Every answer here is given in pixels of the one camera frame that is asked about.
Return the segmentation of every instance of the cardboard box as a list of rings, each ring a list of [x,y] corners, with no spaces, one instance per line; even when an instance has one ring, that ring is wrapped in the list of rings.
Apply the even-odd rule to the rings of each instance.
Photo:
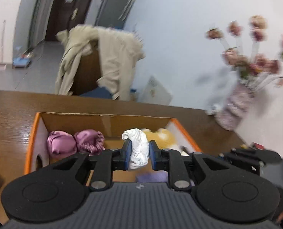
[[[37,113],[26,155],[24,174],[35,171],[39,167],[49,165],[51,159],[47,150],[49,132],[61,130],[74,135],[76,132],[94,129],[103,133],[105,149],[121,148],[122,133],[132,128],[147,128],[157,131],[166,128],[175,136],[178,145],[185,146],[189,152],[201,151],[192,137],[174,118],[157,118],[150,116],[111,115],[111,114],[62,114]],[[152,171],[150,159],[148,165],[136,171],[114,171],[113,181],[135,182],[135,176]]]

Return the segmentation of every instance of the white cloth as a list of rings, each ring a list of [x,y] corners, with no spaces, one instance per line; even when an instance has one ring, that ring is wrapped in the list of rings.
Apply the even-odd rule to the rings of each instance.
[[[130,100],[136,62],[144,58],[142,44],[132,33],[95,27],[99,35],[102,77],[97,83],[121,101]]]
[[[130,100],[130,87],[135,74],[136,62],[144,58],[142,44],[132,33],[103,27],[77,25],[68,32],[61,31],[57,39],[65,47],[55,82],[58,95],[68,95],[74,82],[81,56],[92,53],[90,41],[98,39],[102,77],[97,80],[106,87],[113,99]]]
[[[122,139],[132,141],[132,153],[129,169],[137,169],[146,166],[149,158],[149,143],[144,132],[135,128],[125,131]]]
[[[98,39],[98,31],[93,27],[78,25],[70,30],[58,32],[56,38],[62,42],[65,52],[55,81],[55,93],[68,95],[80,64],[81,56],[92,53],[91,40]]]

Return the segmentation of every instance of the tiled floor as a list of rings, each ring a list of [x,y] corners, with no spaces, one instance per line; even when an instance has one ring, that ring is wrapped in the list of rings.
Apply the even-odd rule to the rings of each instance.
[[[58,66],[64,49],[58,42],[44,42],[34,49],[35,57],[26,69],[8,66],[0,70],[0,90],[54,93]]]

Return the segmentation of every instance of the flower vase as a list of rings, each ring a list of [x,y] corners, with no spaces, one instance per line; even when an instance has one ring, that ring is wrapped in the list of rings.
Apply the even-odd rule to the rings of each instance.
[[[216,114],[217,123],[225,130],[233,131],[245,117],[254,97],[255,92],[238,83],[222,110]]]

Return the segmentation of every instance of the pink satin cloth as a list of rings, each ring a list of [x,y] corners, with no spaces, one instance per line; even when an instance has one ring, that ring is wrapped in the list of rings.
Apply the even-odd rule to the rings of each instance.
[[[63,159],[77,152],[75,138],[64,131],[52,131],[47,139],[49,154],[52,158]]]
[[[55,159],[63,159],[77,151],[98,155],[104,150],[103,143],[103,134],[92,129],[78,132],[74,137],[64,131],[53,131],[47,139],[49,154]]]
[[[104,136],[101,132],[92,129],[75,134],[78,151],[89,152],[90,155],[99,155],[103,150]]]

